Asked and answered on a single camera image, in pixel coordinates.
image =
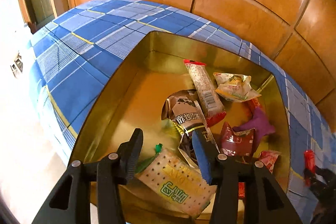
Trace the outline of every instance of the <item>floor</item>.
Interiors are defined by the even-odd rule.
[[[0,193],[21,224],[30,224],[65,165],[43,134],[25,75],[0,64]]]

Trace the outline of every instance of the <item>metal screw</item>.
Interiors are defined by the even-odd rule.
[[[264,164],[261,161],[258,161],[258,160],[254,163],[254,165],[258,168],[262,168],[264,166]]]
[[[81,162],[79,160],[74,160],[72,163],[71,163],[72,167],[78,167],[81,165]]]
[[[217,158],[219,160],[226,160],[227,159],[227,156],[225,154],[218,154]]]
[[[110,155],[109,155],[109,159],[110,160],[116,160],[118,158],[118,154],[117,153],[111,153]]]

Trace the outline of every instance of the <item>barcode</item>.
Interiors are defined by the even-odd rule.
[[[216,101],[211,90],[203,92],[203,99],[207,109],[216,107]]]

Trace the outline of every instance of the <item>red wrapper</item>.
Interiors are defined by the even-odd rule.
[[[238,182],[238,198],[245,198],[245,182]]]
[[[306,150],[303,154],[305,167],[315,174],[315,154],[313,150]]]
[[[252,113],[254,113],[256,107],[260,107],[260,109],[263,109],[258,98],[253,98],[251,100],[246,101],[245,103],[247,104]]]
[[[221,149],[228,156],[249,156],[252,151],[254,128],[234,132],[225,122],[221,131]]]
[[[278,156],[281,155],[278,151],[267,150],[262,151],[259,155],[258,160],[264,163],[267,169],[273,173],[274,163],[277,160]]]

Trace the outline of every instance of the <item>plaid pattern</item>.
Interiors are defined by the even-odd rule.
[[[309,223],[316,199],[303,184],[303,152],[312,149],[319,167],[336,171],[336,139],[328,124],[300,86],[252,43],[175,7],[143,0],[91,0],[34,34],[27,47],[29,56],[35,54],[30,94],[44,128],[57,139],[64,161],[68,160],[75,137],[107,80],[152,30],[219,46],[273,73],[290,127],[288,197],[303,222]],[[63,118],[55,108],[59,108]]]

